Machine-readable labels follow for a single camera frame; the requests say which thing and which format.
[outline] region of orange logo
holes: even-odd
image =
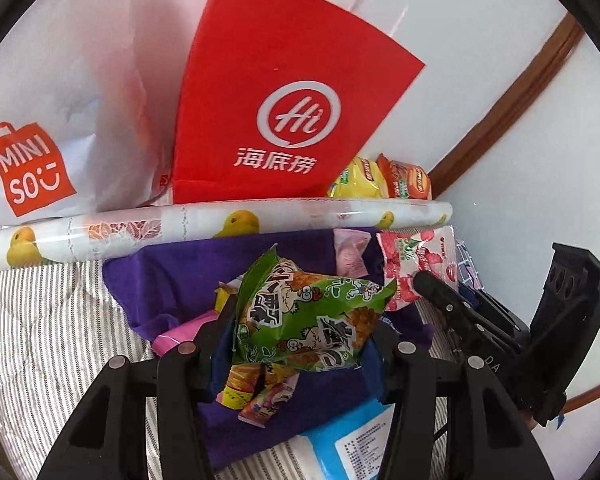
[[[0,123],[0,178],[14,215],[46,207],[75,194],[55,142],[37,123],[19,130]]]

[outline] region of shopping bag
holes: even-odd
[[[0,43],[0,224],[142,205],[172,142],[150,128],[130,0],[36,0]]]
[[[423,67],[325,0],[208,0],[180,97],[174,202],[324,196]]]
[[[15,130],[0,123],[0,179],[6,200],[17,217],[75,194],[62,154],[36,123]]]

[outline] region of white circular logo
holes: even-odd
[[[312,92],[302,94],[302,90]],[[286,96],[295,92],[298,93],[297,100],[281,104]],[[296,81],[284,85],[264,99],[258,110],[257,125],[260,134],[276,146],[306,148],[328,136],[339,119],[340,98],[333,88],[317,81]],[[277,121],[273,128],[270,120]],[[278,134],[283,132],[299,137],[298,142],[279,137]]]

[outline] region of hi logo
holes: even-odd
[[[324,83],[297,81],[279,88],[258,110],[260,134],[284,148],[305,148],[324,140],[340,119],[340,98]]]
[[[38,124],[16,130],[0,123],[0,179],[17,217],[75,194],[64,160],[48,133]]]

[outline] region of striped bedding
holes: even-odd
[[[433,307],[418,302],[436,325],[431,354],[452,359]],[[0,440],[20,480],[36,478],[78,401],[109,358],[151,358],[102,280],[100,262],[0,272]],[[446,420],[438,400],[436,426]],[[155,399],[146,407],[149,475],[161,480]],[[436,443],[431,477],[442,478],[445,437]],[[315,457],[292,439],[218,472],[222,480],[323,478]]]

